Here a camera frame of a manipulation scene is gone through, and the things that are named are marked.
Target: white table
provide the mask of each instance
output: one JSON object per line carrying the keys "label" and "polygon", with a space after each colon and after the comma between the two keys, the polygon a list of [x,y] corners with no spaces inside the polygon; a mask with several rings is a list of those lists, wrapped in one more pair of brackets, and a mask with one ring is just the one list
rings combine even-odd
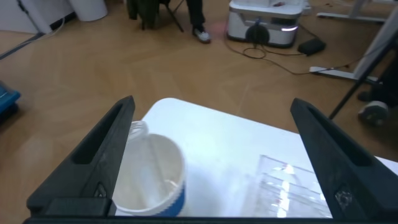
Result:
{"label": "white table", "polygon": [[[184,153],[183,216],[240,216],[261,154],[313,171],[300,135],[290,131],[173,98],[155,103],[142,120],[150,133],[170,138]],[[397,163],[380,160],[398,173]]]}

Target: person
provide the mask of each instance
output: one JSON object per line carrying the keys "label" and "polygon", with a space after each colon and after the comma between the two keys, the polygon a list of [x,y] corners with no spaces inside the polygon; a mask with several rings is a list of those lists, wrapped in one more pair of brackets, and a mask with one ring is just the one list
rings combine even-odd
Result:
{"label": "person", "polygon": [[206,32],[203,24],[205,17],[203,15],[203,1],[202,0],[187,0],[189,17],[192,24],[192,34],[204,44],[211,42],[209,33]]}

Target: black pants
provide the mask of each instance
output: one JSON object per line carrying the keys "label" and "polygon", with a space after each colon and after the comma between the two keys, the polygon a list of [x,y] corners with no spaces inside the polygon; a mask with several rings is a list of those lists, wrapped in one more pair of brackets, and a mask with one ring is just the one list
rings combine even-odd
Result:
{"label": "black pants", "polygon": [[191,24],[194,27],[201,26],[203,23],[205,23],[205,17],[203,16],[202,10],[202,0],[187,0],[187,6]]}

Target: plastic container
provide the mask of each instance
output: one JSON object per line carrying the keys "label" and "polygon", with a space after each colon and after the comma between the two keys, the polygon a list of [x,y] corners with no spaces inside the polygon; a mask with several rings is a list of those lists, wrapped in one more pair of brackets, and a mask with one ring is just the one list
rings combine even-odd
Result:
{"label": "plastic container", "polygon": [[242,209],[245,217],[331,218],[316,175],[261,156]]}
{"label": "plastic container", "polygon": [[69,0],[80,21],[94,21],[106,16],[104,0]]}

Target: clear plastic container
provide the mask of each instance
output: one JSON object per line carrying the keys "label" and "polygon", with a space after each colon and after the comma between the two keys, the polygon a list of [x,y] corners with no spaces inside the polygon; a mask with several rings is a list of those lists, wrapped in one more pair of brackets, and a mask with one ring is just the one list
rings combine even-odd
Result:
{"label": "clear plastic container", "polygon": [[243,206],[245,217],[331,218],[316,175],[261,156]]}

